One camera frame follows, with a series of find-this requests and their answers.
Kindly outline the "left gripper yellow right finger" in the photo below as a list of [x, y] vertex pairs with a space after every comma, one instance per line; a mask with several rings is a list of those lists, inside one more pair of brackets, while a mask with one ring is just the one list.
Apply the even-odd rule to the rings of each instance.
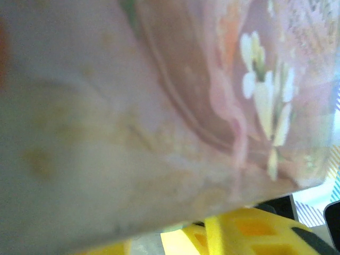
[[305, 225], [242, 208], [160, 235], [166, 254], [339, 254]]

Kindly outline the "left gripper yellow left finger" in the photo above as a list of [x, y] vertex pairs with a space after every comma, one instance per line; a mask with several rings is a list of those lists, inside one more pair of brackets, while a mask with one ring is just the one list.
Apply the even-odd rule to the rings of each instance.
[[129, 255], [131, 252], [132, 240], [128, 239], [122, 242], [108, 244], [97, 248], [81, 251], [76, 254], [80, 255]]

